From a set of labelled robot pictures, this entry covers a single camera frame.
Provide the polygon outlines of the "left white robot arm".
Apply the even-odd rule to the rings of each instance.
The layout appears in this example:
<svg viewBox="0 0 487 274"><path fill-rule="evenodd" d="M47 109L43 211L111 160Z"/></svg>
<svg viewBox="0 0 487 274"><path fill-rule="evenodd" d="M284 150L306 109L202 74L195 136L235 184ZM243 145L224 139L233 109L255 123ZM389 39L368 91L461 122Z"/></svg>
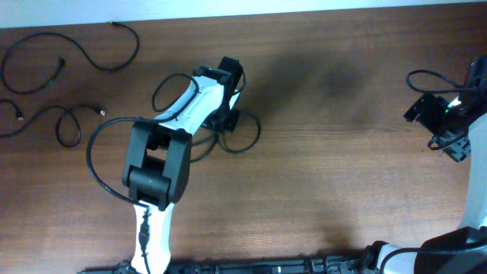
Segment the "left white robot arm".
<svg viewBox="0 0 487 274"><path fill-rule="evenodd" d="M123 184L137 203L137 242L130 261L136 273L163 273L170 262L170 224L189 180L191 146L199 129L233 132L239 112L237 85L244 75L238 60L223 57L217 68L201 66L190 86L158 116L132 127Z"/></svg>

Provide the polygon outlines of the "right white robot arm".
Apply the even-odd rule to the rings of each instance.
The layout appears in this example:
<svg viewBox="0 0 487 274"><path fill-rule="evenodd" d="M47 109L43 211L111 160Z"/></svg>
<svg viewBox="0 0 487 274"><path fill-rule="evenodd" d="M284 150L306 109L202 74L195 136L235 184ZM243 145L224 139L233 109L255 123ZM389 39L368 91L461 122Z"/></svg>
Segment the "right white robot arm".
<svg viewBox="0 0 487 274"><path fill-rule="evenodd" d="M357 273L484 273L486 271L486 57L470 64L465 82L447 78L447 90L417 88L421 94L405 112L432 137L428 148L457 163L470 160L466 205L457 229L420 247L376 241L358 259Z"/></svg>

